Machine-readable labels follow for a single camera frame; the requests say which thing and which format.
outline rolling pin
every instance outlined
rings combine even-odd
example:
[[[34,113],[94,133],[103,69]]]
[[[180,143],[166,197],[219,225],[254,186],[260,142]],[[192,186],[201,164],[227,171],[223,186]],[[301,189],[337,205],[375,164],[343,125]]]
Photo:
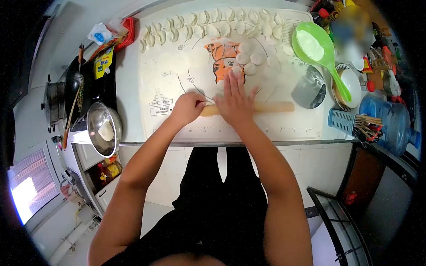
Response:
[[[271,102],[271,103],[254,103],[254,112],[257,114],[260,113],[280,113],[280,112],[293,112],[294,104],[292,102]],[[200,116],[208,117],[212,115],[217,115],[219,109],[216,105],[207,105],[201,111]]]

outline window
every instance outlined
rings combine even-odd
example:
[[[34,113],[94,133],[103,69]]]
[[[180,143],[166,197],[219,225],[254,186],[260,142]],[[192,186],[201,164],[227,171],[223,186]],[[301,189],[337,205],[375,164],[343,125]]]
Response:
[[[8,176],[13,200],[23,224],[59,195],[43,148],[15,163]]]

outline flour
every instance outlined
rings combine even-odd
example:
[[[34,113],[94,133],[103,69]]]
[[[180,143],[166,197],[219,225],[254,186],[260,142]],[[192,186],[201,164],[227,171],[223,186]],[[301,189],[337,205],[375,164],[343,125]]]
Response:
[[[300,48],[314,61],[319,61],[324,56],[324,48],[320,43],[304,30],[296,32]]]

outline stainless steel bowl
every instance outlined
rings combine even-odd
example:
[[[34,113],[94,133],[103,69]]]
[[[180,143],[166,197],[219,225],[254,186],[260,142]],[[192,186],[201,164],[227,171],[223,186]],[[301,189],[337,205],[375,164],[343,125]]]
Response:
[[[114,129],[114,138],[110,141],[104,140],[98,133],[99,128],[106,120],[109,120]],[[111,157],[117,151],[123,134],[121,120],[117,112],[101,102],[92,104],[87,112],[87,131],[93,147],[105,158]]]

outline black shorts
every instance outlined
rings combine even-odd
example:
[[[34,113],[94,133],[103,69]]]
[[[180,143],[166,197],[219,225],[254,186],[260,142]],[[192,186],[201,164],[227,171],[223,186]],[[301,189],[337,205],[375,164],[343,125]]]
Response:
[[[104,265],[150,265],[178,253],[214,257],[225,265],[266,265],[266,196],[245,147],[227,147],[223,183],[217,147],[195,147],[174,210],[139,241]]]

